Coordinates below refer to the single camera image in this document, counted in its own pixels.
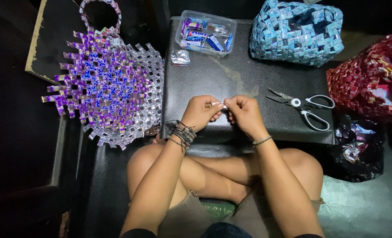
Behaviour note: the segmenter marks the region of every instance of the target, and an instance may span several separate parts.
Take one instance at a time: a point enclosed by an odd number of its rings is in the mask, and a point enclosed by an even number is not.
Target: white scissor handle
[[[301,114],[302,114],[302,116],[305,117],[305,121],[308,123],[308,125],[309,125],[312,129],[317,130],[317,131],[327,131],[328,129],[330,129],[330,124],[329,124],[326,120],[320,118],[319,116],[317,116],[317,115],[315,115],[315,114],[313,114],[313,113],[311,113],[311,112],[309,112],[309,111],[301,111]],[[318,119],[320,122],[322,122],[323,124],[327,125],[327,128],[326,128],[326,129],[316,128],[316,127],[315,127],[314,125],[312,125],[312,123],[309,121],[309,118],[308,118],[309,115],[310,115],[310,116],[314,116],[314,117],[315,117],[316,119]]]
[[[316,98],[316,97],[325,98],[327,101],[331,102],[331,106],[327,106],[327,105],[324,105],[324,104],[320,104],[320,103],[313,102],[312,100],[313,100],[314,98]],[[318,106],[319,108],[328,108],[328,109],[332,109],[332,108],[334,108],[334,106],[336,106],[336,104],[334,103],[334,101],[333,101],[331,98],[327,97],[326,95],[315,95],[315,96],[313,96],[313,97],[306,98],[305,100],[306,100],[307,102],[309,102],[310,104],[313,104],[313,105]]]

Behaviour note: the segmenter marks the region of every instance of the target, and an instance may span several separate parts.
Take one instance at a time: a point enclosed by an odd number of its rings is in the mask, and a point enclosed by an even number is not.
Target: clear plastic tub
[[[226,27],[225,29],[233,34],[233,37],[231,40],[231,45],[230,45],[230,50],[228,52],[222,52],[222,51],[216,51],[213,49],[208,49],[208,48],[195,46],[195,45],[181,44],[181,40],[183,40],[182,36],[181,36],[181,30],[182,30],[182,27],[184,24],[184,20],[187,19],[188,17],[192,17],[192,18],[196,18],[196,19],[200,19],[200,20],[205,20],[208,23],[210,22],[210,23],[225,26]],[[210,55],[214,55],[214,56],[224,57],[233,51],[234,39],[236,38],[236,29],[237,29],[237,22],[233,19],[219,17],[219,16],[215,16],[215,15],[211,15],[211,14],[197,12],[197,11],[186,10],[183,13],[181,13],[180,23],[179,23],[177,31],[175,33],[175,42],[177,42],[177,44],[179,44],[183,49],[198,51],[198,52],[202,52],[202,53],[210,54]],[[209,28],[204,28],[202,30],[192,29],[192,31],[204,33],[204,34],[207,34],[208,36],[211,35],[212,33],[214,33],[214,30],[209,29]],[[221,37],[216,37],[216,38],[219,41],[219,43],[221,44],[221,46],[224,48],[225,38],[221,38]],[[204,41],[204,42],[202,42],[202,45],[209,46],[209,43]]]

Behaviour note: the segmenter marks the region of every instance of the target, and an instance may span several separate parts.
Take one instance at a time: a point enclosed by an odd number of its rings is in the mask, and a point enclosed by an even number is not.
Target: khaki shorts
[[[318,211],[324,201],[320,199],[312,204]],[[222,222],[246,230],[253,238],[283,237],[261,190],[246,196],[236,212]],[[158,238],[200,238],[213,223],[198,196],[188,192],[181,203],[168,211],[159,226]]]

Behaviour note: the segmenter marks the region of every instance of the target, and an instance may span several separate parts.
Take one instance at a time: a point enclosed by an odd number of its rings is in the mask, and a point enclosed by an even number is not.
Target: black table
[[[307,126],[299,111],[265,97],[273,95],[268,88],[298,98],[328,95],[326,70],[295,63],[251,59],[248,44],[252,22],[237,20],[234,49],[229,55],[220,58],[189,51],[190,66],[176,67],[171,65],[170,57],[172,50],[181,49],[174,40],[179,21],[172,18],[165,62],[161,135],[164,138],[167,136],[165,122],[181,119],[193,96],[212,95],[222,101],[226,97],[246,95],[257,98],[264,124],[274,139],[333,144],[331,110],[312,110],[331,126],[326,132],[318,132]],[[217,138],[219,141],[242,136],[244,134],[231,125],[225,115],[210,122],[198,133],[198,138]]]

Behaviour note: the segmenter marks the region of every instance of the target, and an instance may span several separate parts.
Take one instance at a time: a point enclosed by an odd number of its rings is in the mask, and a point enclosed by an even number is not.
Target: wrist
[[[256,133],[251,135],[253,141],[261,141],[269,136],[270,134],[267,132],[267,129],[265,127],[261,128],[260,130],[257,130]]]

